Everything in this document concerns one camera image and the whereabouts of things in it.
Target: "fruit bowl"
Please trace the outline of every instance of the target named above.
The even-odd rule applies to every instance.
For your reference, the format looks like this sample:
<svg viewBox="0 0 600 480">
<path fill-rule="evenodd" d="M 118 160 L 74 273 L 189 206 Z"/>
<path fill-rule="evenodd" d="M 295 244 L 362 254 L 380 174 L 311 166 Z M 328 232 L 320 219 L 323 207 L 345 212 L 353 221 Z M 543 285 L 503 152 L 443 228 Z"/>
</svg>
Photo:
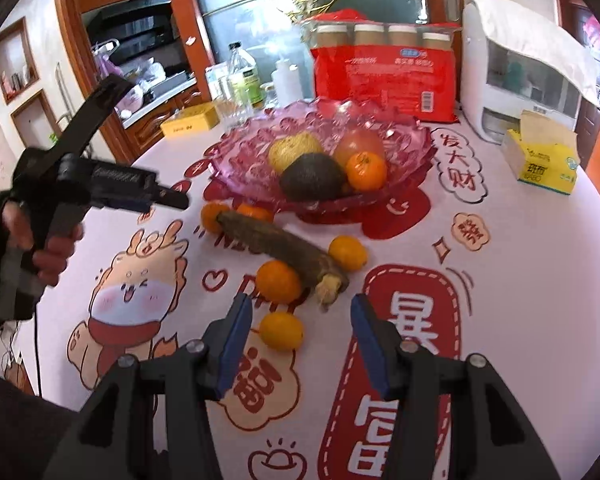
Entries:
<svg viewBox="0 0 600 480">
<path fill-rule="evenodd" d="M 267 153 L 277 139 L 307 131 L 328 155 L 347 132 L 362 129 L 379 136 L 384 146 L 388 176 L 376 191 L 351 194 L 336 200 L 292 202 L 280 189 L 279 175 Z M 385 110 L 373 102 L 334 101 L 317 98 L 295 102 L 286 108 L 262 113 L 225 133 L 211 159 L 215 175 L 232 194 L 277 211 L 332 212 L 371 205 L 396 189 L 417 186 L 432 167 L 436 149 L 430 130 L 412 116 Z"/>
</svg>

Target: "shelf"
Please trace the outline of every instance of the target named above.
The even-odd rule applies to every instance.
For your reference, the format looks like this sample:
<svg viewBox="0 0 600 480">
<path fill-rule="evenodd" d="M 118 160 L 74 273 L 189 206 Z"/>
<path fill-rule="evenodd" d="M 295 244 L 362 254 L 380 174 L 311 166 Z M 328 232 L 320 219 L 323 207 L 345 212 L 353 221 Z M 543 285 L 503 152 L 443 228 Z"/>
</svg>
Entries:
<svg viewBox="0 0 600 480">
<path fill-rule="evenodd" d="M 55 134 L 56 137 L 62 134 L 44 90 L 40 90 L 19 106 L 11 114 L 11 119 L 27 148 L 48 150 L 54 145 L 51 134 Z"/>
<path fill-rule="evenodd" d="M 28 67 L 29 81 L 25 84 L 24 70 Z M 13 92 L 7 92 L 2 74 L 6 75 Z M 13 76 L 18 75 L 21 88 L 16 88 Z M 27 23 L 24 18 L 0 32 L 0 88 L 7 104 L 39 80 L 38 70 L 29 46 Z"/>
</svg>

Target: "white appliance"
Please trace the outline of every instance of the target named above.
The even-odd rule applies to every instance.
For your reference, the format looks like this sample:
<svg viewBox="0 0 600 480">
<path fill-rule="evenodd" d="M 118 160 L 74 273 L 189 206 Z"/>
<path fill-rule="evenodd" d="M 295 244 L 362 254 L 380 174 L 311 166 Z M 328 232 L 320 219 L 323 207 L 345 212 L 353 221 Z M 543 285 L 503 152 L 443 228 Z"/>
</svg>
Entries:
<svg viewBox="0 0 600 480">
<path fill-rule="evenodd" d="M 484 140 L 500 144 L 531 110 L 570 130 L 580 100 L 598 102 L 596 61 L 568 32 L 510 0 L 465 0 L 462 112 Z"/>
</svg>

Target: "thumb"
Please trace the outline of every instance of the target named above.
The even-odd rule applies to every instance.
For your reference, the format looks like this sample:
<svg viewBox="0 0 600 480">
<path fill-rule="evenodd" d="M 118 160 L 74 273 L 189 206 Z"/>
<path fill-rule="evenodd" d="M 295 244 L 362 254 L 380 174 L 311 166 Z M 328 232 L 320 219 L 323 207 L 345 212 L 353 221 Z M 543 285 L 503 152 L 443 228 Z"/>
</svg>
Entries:
<svg viewBox="0 0 600 480">
<path fill-rule="evenodd" d="M 29 219 L 15 202 L 7 202 L 2 210 L 2 224 L 11 235 L 11 239 L 24 251 L 33 248 L 33 232 Z"/>
</svg>

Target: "blue logo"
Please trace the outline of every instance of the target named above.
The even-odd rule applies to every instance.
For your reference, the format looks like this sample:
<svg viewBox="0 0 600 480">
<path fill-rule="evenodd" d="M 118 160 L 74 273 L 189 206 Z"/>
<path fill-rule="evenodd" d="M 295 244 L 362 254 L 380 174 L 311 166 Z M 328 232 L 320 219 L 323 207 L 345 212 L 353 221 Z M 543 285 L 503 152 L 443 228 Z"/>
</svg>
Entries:
<svg viewBox="0 0 600 480">
<path fill-rule="evenodd" d="M 400 51 L 402 57 L 418 57 L 420 51 L 415 48 L 404 48 Z"/>
<path fill-rule="evenodd" d="M 567 166 L 569 167 L 570 170 L 575 170 L 579 164 L 570 156 L 567 157 Z"/>
</svg>

